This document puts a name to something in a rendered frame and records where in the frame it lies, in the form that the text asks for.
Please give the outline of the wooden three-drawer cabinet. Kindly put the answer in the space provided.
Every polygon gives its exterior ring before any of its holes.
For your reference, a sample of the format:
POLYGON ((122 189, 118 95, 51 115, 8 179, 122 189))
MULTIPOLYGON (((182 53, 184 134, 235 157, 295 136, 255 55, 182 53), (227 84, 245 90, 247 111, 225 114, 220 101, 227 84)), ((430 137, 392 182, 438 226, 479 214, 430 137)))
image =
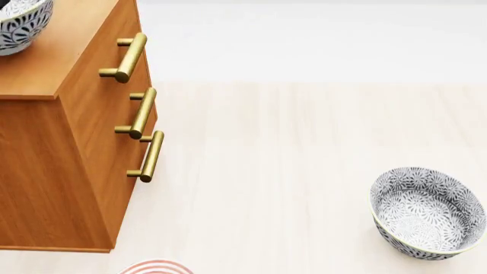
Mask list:
POLYGON ((117 68, 142 32, 137 0, 54 0, 25 50, 0 56, 0 250, 109 253, 150 143, 132 125, 153 88, 145 49, 130 80, 117 68))

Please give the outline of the floral patterned black white bowl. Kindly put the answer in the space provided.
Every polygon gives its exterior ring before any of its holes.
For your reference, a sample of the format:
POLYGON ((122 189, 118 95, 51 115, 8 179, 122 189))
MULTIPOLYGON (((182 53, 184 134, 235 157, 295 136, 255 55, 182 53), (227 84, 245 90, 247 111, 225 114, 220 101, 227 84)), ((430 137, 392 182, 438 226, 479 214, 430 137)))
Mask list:
POLYGON ((54 0, 10 0, 0 9, 0 56, 25 50, 46 29, 54 0))
POLYGON ((487 212, 459 180, 423 167, 399 167, 371 185, 368 202, 380 235, 400 253, 439 261, 487 236, 487 212))

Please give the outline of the red white striped plate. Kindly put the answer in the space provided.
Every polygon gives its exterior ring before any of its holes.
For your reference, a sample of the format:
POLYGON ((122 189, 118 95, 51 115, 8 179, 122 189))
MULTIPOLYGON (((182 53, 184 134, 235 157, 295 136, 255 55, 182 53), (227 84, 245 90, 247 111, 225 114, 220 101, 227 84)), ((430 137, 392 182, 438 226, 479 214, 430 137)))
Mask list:
POLYGON ((171 260, 145 260, 127 266, 117 274, 195 274, 187 266, 171 260))

